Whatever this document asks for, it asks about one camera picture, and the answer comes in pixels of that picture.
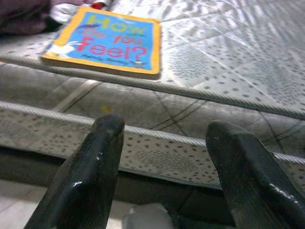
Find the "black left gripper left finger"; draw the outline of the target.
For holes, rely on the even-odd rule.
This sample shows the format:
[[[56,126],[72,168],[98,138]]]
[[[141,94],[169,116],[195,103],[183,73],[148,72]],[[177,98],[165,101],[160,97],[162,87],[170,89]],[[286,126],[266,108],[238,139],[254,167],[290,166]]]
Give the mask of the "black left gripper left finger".
[[[60,167],[24,229],[106,229],[123,147],[124,121],[108,114]]]

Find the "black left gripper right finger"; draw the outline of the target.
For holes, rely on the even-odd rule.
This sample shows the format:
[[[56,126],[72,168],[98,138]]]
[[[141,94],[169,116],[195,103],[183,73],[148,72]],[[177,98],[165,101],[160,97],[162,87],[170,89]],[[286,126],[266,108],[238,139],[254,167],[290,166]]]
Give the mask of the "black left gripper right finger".
[[[305,229],[305,193],[257,137],[214,121],[205,141],[237,229]]]

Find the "How do you feel book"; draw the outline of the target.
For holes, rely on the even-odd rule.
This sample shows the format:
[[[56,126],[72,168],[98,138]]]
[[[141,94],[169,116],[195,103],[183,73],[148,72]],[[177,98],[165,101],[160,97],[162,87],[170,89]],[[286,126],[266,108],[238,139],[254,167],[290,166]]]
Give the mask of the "How do you feel book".
[[[155,80],[160,77],[160,45],[157,20],[82,6],[41,60],[50,66]]]

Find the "purple Mickey Mouse blanket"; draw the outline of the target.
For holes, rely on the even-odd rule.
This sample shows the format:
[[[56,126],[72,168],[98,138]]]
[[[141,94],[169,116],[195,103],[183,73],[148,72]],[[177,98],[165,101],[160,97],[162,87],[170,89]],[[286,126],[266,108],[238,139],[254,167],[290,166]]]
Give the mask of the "purple Mickey Mouse blanket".
[[[0,36],[55,31],[82,6],[108,10],[113,0],[0,0]]]

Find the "white quilted mattress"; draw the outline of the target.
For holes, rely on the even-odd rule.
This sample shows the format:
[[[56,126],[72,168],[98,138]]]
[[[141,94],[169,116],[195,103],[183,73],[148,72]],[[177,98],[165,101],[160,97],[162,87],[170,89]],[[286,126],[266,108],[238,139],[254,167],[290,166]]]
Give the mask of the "white quilted mattress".
[[[256,136],[305,191],[305,0],[113,0],[155,19],[160,77],[44,64],[58,35],[0,36],[0,146],[68,158],[96,118],[125,121],[120,170],[219,188],[213,121]]]

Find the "dark bed frame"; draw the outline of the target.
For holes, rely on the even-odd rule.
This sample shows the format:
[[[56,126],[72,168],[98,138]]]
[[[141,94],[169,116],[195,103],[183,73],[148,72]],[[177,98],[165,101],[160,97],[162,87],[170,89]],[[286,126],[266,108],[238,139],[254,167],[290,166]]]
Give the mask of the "dark bed frame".
[[[22,229],[64,159],[0,147],[0,229]],[[232,229],[223,193],[120,172],[107,229],[121,229],[134,205],[162,203],[186,218],[187,228]]]

